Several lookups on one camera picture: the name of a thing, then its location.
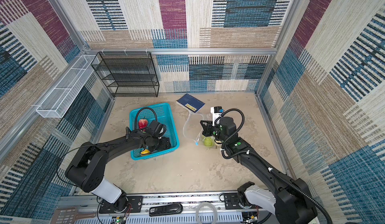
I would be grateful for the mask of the green lime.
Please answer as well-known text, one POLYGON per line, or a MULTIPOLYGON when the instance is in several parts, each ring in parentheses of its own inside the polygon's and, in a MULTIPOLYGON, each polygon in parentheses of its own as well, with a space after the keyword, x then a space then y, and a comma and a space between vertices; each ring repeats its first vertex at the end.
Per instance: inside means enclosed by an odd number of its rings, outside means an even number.
POLYGON ((203 144, 206 147, 213 147, 214 141, 213 141, 212 137, 204 137, 203 138, 203 144))

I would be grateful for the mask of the clear zip top bag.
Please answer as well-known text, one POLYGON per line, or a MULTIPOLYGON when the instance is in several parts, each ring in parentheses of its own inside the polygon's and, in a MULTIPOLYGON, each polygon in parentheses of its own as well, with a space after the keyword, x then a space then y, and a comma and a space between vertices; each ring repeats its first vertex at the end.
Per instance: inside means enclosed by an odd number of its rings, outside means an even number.
MULTIPOLYGON (((191 111, 188 111, 188 117, 187 120, 183 126, 183 135, 185 138, 188 139, 189 143, 193 143, 197 146, 204 146, 203 144, 203 138, 202 135, 202 126, 200 124, 201 120, 208 120, 212 121, 212 114, 211 113, 192 113, 191 111)), ((221 141, 215 140, 214 137, 212 137, 214 141, 213 147, 207 147, 207 148, 219 148, 219 146, 222 144, 221 141)))

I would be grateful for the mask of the teal plastic basket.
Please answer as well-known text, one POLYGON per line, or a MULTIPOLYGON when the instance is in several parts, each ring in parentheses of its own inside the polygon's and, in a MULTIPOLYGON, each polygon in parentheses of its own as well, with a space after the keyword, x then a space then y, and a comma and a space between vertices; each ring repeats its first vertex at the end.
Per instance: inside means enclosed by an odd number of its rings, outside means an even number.
POLYGON ((140 130, 154 137, 144 147, 131 151, 133 160, 149 159, 171 153, 179 148, 179 139, 171 107, 161 103, 135 109, 129 114, 131 130, 140 130))

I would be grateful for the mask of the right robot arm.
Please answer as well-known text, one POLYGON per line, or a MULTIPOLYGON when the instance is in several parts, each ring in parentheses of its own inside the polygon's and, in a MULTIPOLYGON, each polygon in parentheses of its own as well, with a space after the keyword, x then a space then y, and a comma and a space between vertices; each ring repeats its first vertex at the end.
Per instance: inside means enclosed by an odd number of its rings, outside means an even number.
POLYGON ((231 117, 222 117, 216 124, 206 120, 200 121, 200 124, 203 136, 212 136, 222 143, 224 159, 234 159, 267 186, 268 192, 275 199, 271 213, 279 223, 308 224, 318 213, 324 215, 327 223, 333 222, 326 209, 312 197, 307 183, 301 179, 292 179, 261 157, 248 142, 238 136, 231 117))

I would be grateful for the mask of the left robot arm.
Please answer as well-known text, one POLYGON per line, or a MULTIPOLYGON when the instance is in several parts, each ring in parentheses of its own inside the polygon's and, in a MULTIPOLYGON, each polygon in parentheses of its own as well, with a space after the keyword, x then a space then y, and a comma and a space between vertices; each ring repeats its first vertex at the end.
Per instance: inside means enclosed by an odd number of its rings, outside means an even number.
POLYGON ((166 126, 155 120, 141 129, 126 128, 126 135, 108 142, 81 145, 65 171, 65 177, 86 193, 92 193, 103 200, 103 204, 116 213, 128 208, 126 192, 109 182, 105 168, 109 161, 135 149, 155 150, 168 146, 164 137, 166 126))

